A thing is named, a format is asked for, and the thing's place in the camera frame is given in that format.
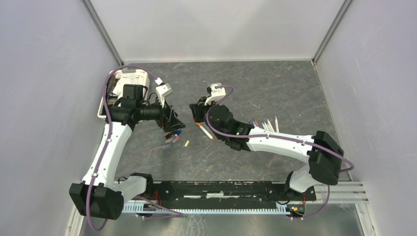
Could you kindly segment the pink clear cap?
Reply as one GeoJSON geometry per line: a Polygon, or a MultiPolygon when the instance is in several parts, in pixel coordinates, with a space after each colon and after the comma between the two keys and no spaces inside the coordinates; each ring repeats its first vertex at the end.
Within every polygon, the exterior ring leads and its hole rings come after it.
{"type": "Polygon", "coordinates": [[[175,138],[172,140],[172,143],[176,143],[179,139],[180,139],[180,136],[175,137],[175,138]]]}

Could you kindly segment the orange capped marker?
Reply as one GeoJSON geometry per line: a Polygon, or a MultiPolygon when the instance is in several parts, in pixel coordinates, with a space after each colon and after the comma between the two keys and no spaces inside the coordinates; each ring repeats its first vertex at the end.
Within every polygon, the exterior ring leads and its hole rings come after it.
{"type": "Polygon", "coordinates": [[[214,140],[214,137],[203,127],[202,124],[199,122],[196,123],[196,125],[204,132],[204,134],[211,140],[214,140]]]}

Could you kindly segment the marker one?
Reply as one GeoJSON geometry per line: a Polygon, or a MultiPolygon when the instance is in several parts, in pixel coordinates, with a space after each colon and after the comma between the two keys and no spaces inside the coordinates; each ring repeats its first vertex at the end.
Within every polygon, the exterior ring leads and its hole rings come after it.
{"type": "Polygon", "coordinates": [[[267,119],[267,125],[268,125],[268,129],[269,129],[270,131],[272,131],[272,132],[274,132],[274,131],[275,131],[269,119],[267,119]]]}

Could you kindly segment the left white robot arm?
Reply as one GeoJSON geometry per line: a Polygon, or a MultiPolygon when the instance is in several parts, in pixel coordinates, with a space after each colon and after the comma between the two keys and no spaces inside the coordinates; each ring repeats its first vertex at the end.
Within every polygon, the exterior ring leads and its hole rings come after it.
{"type": "Polygon", "coordinates": [[[143,85],[126,84],[122,97],[103,108],[107,117],[99,149],[81,182],[69,188],[70,198],[82,216],[116,220],[128,201],[136,196],[145,201],[154,196],[150,174],[132,173],[121,183],[115,182],[121,154],[138,122],[154,120],[165,133],[185,128],[166,101],[171,86],[167,83],[157,86],[153,104],[145,100],[147,90],[143,85]]]}

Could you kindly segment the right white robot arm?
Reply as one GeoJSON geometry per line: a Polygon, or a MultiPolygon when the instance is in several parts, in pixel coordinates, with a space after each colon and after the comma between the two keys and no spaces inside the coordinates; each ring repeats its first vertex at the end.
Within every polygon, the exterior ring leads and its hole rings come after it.
{"type": "Polygon", "coordinates": [[[225,105],[206,105],[203,97],[189,107],[194,120],[205,122],[215,137],[231,149],[269,152],[305,163],[288,175],[284,187],[287,199],[298,200],[316,184],[338,184],[344,151],[327,132],[290,135],[268,131],[236,120],[225,105]]]}

